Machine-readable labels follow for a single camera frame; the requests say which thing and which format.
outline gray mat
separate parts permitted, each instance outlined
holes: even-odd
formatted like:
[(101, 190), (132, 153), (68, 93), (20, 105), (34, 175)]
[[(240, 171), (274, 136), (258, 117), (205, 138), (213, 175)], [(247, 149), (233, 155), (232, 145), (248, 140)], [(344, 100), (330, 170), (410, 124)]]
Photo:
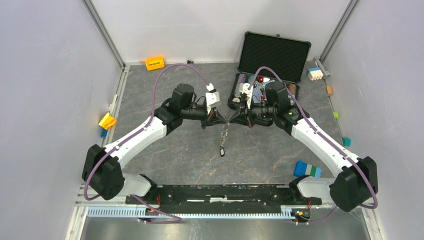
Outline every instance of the gray mat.
[[(220, 113), (230, 108), (230, 95), (236, 63), (193, 64), (219, 91)], [(306, 64), (305, 69), (315, 65)], [(131, 66), (119, 110), (113, 141), (143, 123), (151, 112), (152, 89), (162, 70), (147, 71), (145, 66)], [(170, 98), (179, 83), (190, 84), (198, 97), (204, 96), (206, 86), (191, 69), (179, 66), (166, 72), (159, 81), (156, 108)], [(322, 80), (310, 81), (303, 71), (298, 100), (315, 122), (342, 142), (333, 117), (330, 100)], [(230, 124), (225, 142), (225, 156), (220, 157), (219, 144), (222, 125), (201, 129), (199, 121), (185, 120), (168, 136), (154, 142), (135, 156), (125, 173), (145, 174), (158, 184), (231, 184), (231, 183), (289, 183), (295, 164), (301, 160), (322, 168), (322, 177), (331, 172), (306, 146), (275, 125), (264, 127)]]

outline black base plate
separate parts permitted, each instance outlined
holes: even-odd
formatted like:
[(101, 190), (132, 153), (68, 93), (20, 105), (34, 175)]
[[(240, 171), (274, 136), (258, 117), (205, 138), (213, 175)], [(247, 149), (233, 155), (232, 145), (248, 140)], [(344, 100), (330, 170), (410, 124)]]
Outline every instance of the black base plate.
[[(225, 185), (156, 185), (142, 197), (149, 204), (171, 214), (259, 214), (281, 213), (281, 205), (308, 205), (308, 199), (296, 197), (287, 184), (225, 184)], [(211, 198), (243, 200), (212, 201)], [(126, 197), (126, 204), (139, 205)], [(321, 205), (320, 198), (311, 198), (312, 205)]]

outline white wall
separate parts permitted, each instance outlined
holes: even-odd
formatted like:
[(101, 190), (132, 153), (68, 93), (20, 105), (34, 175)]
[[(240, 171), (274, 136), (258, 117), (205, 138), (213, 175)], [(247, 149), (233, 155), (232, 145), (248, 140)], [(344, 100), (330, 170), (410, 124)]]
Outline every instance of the white wall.
[(127, 63), (238, 62), (246, 31), (310, 41), (323, 51), (349, 0), (93, 0)]
[(387, 239), (423, 239), (424, 2), (360, 1), (324, 66), (351, 150), (377, 162)]
[(80, 0), (0, 7), (0, 239), (65, 237), (120, 69)]

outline open case lid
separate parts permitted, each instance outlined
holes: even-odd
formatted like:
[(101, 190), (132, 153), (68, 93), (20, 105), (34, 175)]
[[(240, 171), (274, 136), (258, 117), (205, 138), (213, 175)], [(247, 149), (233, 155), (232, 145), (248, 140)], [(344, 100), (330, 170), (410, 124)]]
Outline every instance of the open case lid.
[[(280, 36), (264, 35), (254, 32), (244, 34), (238, 71), (255, 74), (258, 68), (266, 66), (275, 71), (283, 81), (298, 83), (308, 58), (311, 43)], [(275, 79), (268, 70), (261, 76)]]

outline teal cube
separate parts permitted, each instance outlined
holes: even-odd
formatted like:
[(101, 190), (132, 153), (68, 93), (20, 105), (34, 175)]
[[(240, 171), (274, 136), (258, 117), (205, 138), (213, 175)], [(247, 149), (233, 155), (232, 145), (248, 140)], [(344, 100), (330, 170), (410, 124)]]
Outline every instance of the teal cube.
[(343, 146), (345, 146), (345, 147), (351, 146), (351, 139), (350, 138), (344, 136), (342, 139), (343, 139)]

